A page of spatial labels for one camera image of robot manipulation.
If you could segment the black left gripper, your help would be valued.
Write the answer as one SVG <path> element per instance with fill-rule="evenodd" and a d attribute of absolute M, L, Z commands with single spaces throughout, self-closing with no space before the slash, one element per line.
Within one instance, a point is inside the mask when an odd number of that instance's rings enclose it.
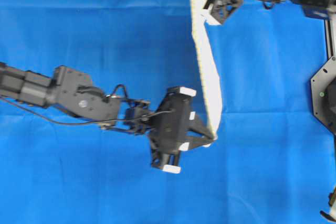
<path fill-rule="evenodd" d="M 205 145 L 211 145 L 213 134 L 201 118 L 191 109 L 196 90 L 187 87 L 172 87 L 151 118 L 152 130 L 148 137 L 151 149 L 151 166 L 166 173 L 179 174 L 180 154 Z M 191 131 L 202 137 L 188 136 Z"/>

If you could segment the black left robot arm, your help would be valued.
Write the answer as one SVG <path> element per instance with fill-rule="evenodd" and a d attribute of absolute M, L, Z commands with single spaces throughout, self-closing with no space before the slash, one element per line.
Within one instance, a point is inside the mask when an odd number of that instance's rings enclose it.
<path fill-rule="evenodd" d="M 150 110 L 150 102 L 132 99 L 116 90 L 105 94 L 92 78 L 81 71 L 59 66 L 52 77 L 22 71 L 1 63 L 1 99 L 22 110 L 31 106 L 54 107 L 73 118 L 79 125 L 99 125 L 101 129 L 147 135 L 150 142 L 151 166 L 178 174 L 182 152 L 215 141 L 214 133 L 192 110 L 196 91 L 186 87 L 168 88 L 159 107 Z"/>

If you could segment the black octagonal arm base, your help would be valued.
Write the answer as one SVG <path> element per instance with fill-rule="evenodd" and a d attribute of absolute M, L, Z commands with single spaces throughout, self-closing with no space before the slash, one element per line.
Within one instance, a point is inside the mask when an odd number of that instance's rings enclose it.
<path fill-rule="evenodd" d="M 313 115 L 335 136 L 335 57 L 311 78 Z"/>

